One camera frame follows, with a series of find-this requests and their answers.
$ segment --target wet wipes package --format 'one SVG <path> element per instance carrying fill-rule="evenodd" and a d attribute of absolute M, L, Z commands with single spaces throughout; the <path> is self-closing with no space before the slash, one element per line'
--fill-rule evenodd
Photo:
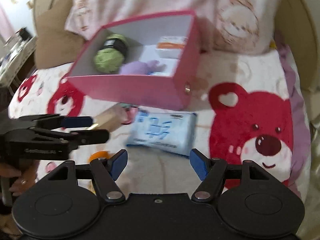
<path fill-rule="evenodd" d="M 132 124 L 127 146 L 144 145 L 189 156 L 195 135 L 195 113 L 148 113 L 140 111 Z"/>

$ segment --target heart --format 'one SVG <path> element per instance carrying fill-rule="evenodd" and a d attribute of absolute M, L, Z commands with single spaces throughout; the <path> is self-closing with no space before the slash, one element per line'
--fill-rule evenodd
<path fill-rule="evenodd" d="M 219 96 L 219 102 L 229 107 L 235 107 L 238 103 L 238 100 L 239 98 L 234 92 Z"/>

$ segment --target human hand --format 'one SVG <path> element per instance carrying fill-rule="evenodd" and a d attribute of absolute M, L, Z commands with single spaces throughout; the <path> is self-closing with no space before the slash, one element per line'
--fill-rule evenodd
<path fill-rule="evenodd" d="M 0 163 L 0 177 L 14 178 L 20 176 L 21 171 L 17 170 L 16 168 L 12 167 L 7 163 Z"/>
<path fill-rule="evenodd" d="M 9 188 L 9 191 L 12 192 L 13 196 L 16 197 L 21 195 L 23 192 L 25 192 L 35 184 L 39 162 L 40 161 L 38 160 L 34 160 L 33 163 L 24 172 L 21 173 L 21 171 L 18 171 L 20 172 L 20 175 L 14 176 L 18 178 Z"/>

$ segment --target blanket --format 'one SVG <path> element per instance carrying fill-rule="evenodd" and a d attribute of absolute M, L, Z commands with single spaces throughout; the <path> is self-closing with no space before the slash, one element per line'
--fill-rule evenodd
<path fill-rule="evenodd" d="M 299 77 L 294 66 L 285 65 L 289 50 L 283 47 L 280 44 L 279 52 L 272 49 L 259 56 L 223 51 L 201 54 L 191 85 L 192 100 L 185 110 L 198 115 L 194 148 L 207 157 L 222 157 L 229 163 L 252 159 L 305 200 L 310 169 L 308 121 Z M 65 64 L 37 70 L 26 79 L 10 103 L 10 117 L 44 113 L 96 116 L 115 104 L 94 100 L 74 88 L 64 77 L 70 67 Z M 111 134 L 106 144 L 81 146 L 70 158 L 83 164 L 97 151 L 116 153 L 126 148 L 128 165 L 117 180 L 126 195 L 191 195 L 200 180 L 189 160 L 153 148 L 126 147 L 130 129 L 130 125 L 124 125 Z M 41 161 L 38 178 L 58 164 Z M 227 182 L 226 189 L 235 183 Z M 89 188 L 90 182 L 80 181 L 79 185 Z"/>

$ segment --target screw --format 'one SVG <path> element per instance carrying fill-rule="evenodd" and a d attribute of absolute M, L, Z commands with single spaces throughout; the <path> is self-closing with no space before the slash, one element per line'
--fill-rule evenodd
<path fill-rule="evenodd" d="M 122 197 L 122 193 L 119 191 L 110 191 L 107 193 L 107 198 L 111 200 L 116 200 Z"/>
<path fill-rule="evenodd" d="M 195 193 L 195 197 L 197 199 L 208 199 L 209 197 L 211 197 L 209 192 L 206 191 L 198 191 Z"/>

